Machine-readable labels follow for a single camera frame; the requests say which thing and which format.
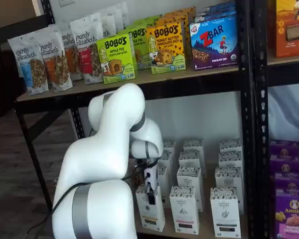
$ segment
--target cartoon character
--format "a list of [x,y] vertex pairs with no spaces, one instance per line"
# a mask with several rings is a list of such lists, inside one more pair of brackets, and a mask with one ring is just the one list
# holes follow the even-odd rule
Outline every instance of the cartoon character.
[[229,45],[229,44],[226,44],[225,40],[226,40],[226,36],[223,36],[221,38],[221,41],[218,43],[218,44],[220,44],[219,48],[223,49],[223,52],[222,52],[223,54],[225,54],[226,50],[227,50],[227,46],[225,46],[225,45]]
[[152,35],[150,35],[149,36],[149,57],[153,62],[155,61],[157,54],[158,54],[158,49],[156,47],[155,38]]
[[109,59],[106,55],[106,50],[103,46],[100,47],[99,53],[101,54],[101,67],[104,73],[107,73],[109,69]]

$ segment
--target wooden shelf board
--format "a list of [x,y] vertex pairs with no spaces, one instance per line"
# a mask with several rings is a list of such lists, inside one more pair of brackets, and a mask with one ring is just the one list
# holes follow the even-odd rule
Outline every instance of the wooden shelf board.
[[79,94],[84,92],[92,92],[92,91],[107,90],[107,89],[111,90],[113,88],[114,89],[118,88],[126,83],[135,83],[135,84],[155,83],[155,82],[178,80],[178,79],[191,78],[191,77],[207,76],[212,74],[221,74],[221,73],[233,72],[233,71],[238,71],[238,66],[229,66],[229,67],[207,69],[201,71],[194,71],[192,69],[187,69],[185,71],[170,72],[170,73],[155,74],[155,75],[151,73],[150,69],[147,69],[147,70],[139,71],[137,78],[134,80],[123,81],[123,82],[118,82],[113,84],[106,84],[106,85],[103,83],[86,85],[84,81],[81,80],[81,81],[73,82],[73,88],[67,91],[54,92],[52,89],[50,89],[47,92],[34,95],[34,96],[29,96],[28,93],[24,93],[23,95],[18,97],[16,101],[17,102],[31,101],[37,99],[50,98],[50,97]]

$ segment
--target bobo's box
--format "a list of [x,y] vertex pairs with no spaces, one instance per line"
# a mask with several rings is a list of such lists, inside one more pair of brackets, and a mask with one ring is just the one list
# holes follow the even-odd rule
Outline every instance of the bobo's box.
[[276,57],[299,55],[299,0],[277,0],[269,8],[276,15],[271,16],[276,23],[271,29],[276,30]]
[[136,191],[142,226],[151,230],[162,232],[165,226],[165,215],[161,201],[160,186],[157,187],[155,194],[155,205],[149,203],[147,188],[144,184],[140,185]]
[[173,186],[170,195],[171,211],[177,233],[199,233],[199,217],[195,199],[195,188]]
[[275,188],[299,189],[299,173],[275,173]]
[[299,190],[276,189],[275,238],[299,239]]
[[185,70],[184,23],[169,22],[146,29],[152,74]]
[[271,140],[269,144],[270,155],[299,157],[299,142],[287,140]]
[[241,238],[236,188],[211,188],[210,204],[215,236]]
[[195,70],[237,64],[236,15],[190,25]]
[[96,42],[104,84],[134,79],[137,64],[131,34],[118,34]]

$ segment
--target orange box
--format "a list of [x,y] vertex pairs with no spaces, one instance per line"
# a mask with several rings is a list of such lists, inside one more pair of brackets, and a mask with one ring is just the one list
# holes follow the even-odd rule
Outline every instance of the orange box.
[[276,57],[296,55],[299,55],[299,0],[277,0]]

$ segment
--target granola bag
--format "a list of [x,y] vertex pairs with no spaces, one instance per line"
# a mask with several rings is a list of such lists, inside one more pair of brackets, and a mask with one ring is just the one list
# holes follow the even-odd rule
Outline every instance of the granola bag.
[[103,81],[102,68],[96,41],[103,38],[100,14],[95,13],[70,23],[75,44],[80,55],[85,83]]
[[33,40],[34,33],[9,39],[8,42],[22,71],[29,95],[36,95],[48,90],[43,58],[40,48]]
[[52,25],[35,33],[43,57],[48,78],[55,91],[66,91],[73,87],[66,61],[61,31]]
[[77,81],[83,79],[79,51],[75,45],[74,37],[70,29],[62,31],[62,40],[71,80]]

